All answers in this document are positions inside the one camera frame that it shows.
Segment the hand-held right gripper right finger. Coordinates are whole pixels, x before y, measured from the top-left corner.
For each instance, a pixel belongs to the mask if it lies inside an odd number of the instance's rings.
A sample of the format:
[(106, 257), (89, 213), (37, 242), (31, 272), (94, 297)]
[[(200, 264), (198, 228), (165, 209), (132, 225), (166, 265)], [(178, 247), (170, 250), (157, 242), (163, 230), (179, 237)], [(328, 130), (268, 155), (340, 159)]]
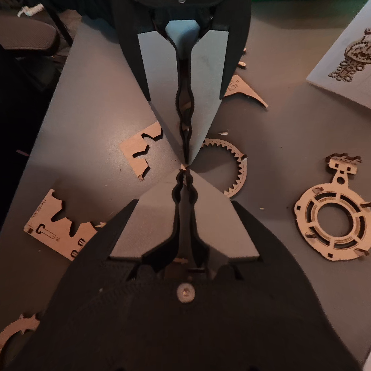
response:
[(185, 175), (188, 269), (213, 278), (222, 266), (257, 260), (259, 252), (230, 198), (195, 171)]

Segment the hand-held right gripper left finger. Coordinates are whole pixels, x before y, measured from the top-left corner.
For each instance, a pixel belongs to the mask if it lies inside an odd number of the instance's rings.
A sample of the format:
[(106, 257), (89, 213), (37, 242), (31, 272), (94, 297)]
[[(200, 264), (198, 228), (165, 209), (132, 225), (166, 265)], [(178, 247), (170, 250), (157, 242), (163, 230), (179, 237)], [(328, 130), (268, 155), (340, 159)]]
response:
[(184, 169), (177, 169), (138, 200), (110, 258), (150, 265), (155, 271), (179, 252), (179, 203)]

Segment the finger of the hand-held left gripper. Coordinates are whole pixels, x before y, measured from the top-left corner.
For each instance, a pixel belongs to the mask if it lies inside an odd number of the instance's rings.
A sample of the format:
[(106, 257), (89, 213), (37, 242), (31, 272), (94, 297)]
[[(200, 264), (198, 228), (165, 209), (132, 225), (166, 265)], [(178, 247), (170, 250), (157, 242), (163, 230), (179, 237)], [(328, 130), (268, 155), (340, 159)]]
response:
[(188, 62), (190, 36), (187, 30), (157, 30), (138, 34), (150, 106), (174, 153), (182, 164), (190, 164), (190, 99), (182, 101), (187, 79), (182, 62)]
[(228, 31), (209, 30), (193, 46), (190, 87), (193, 96), (188, 164), (196, 158), (221, 104)]

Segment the triangular wooden offcut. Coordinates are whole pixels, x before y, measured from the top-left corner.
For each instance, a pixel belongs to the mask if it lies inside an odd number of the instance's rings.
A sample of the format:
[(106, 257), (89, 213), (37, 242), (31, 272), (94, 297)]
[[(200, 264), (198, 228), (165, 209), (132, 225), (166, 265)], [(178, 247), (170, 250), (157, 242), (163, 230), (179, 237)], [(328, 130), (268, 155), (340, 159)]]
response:
[(231, 78), (224, 98), (236, 94), (242, 94), (247, 97), (253, 98), (263, 107), (268, 108), (267, 103), (239, 75), (233, 75), (233, 77)]

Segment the square wooden offcut gear cutout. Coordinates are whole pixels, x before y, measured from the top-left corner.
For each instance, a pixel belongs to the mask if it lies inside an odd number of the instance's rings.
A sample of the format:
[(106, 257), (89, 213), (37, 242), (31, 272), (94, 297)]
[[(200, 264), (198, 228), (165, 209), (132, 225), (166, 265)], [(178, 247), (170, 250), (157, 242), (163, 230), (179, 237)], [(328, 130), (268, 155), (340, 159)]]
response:
[(120, 143), (119, 147), (123, 152), (123, 155), (128, 160), (131, 168), (133, 169), (135, 175), (140, 181), (144, 180), (143, 174), (149, 168), (149, 165), (145, 158), (139, 158), (134, 155), (144, 155), (146, 150), (149, 149), (148, 143), (144, 140), (145, 137), (156, 140), (160, 138), (163, 134), (162, 127), (157, 121), (152, 125), (146, 127), (145, 129), (139, 131), (132, 137)]

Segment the long wooden offcut sheet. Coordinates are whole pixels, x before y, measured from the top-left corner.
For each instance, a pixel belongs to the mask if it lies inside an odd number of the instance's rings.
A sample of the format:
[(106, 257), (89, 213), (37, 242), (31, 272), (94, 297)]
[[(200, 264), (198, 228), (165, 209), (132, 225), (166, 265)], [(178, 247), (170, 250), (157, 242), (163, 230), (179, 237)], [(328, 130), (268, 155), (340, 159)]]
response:
[(73, 261), (97, 230), (91, 222), (87, 222), (80, 224), (72, 235), (71, 220), (54, 218), (63, 206), (62, 200), (54, 197), (53, 193), (51, 188), (24, 226), (24, 232)]

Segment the black office chair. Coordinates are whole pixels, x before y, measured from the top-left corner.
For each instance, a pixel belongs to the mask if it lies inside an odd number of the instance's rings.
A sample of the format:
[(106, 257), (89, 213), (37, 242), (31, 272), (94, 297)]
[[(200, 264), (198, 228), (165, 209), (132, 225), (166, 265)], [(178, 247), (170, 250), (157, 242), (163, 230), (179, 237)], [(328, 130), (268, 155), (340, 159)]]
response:
[(54, 90), (61, 75), (54, 61), (61, 45), (58, 29), (39, 20), (13, 15), (1, 15), (0, 21), (1, 51), (35, 89)]

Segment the folded instruction leaflet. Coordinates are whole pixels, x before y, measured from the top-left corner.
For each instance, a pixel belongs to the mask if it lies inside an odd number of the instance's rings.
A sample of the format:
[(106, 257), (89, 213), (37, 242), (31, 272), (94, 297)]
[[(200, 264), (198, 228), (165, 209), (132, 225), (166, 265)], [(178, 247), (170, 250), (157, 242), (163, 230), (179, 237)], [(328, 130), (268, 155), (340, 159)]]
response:
[(371, 1), (354, 17), (306, 81), (371, 108)]

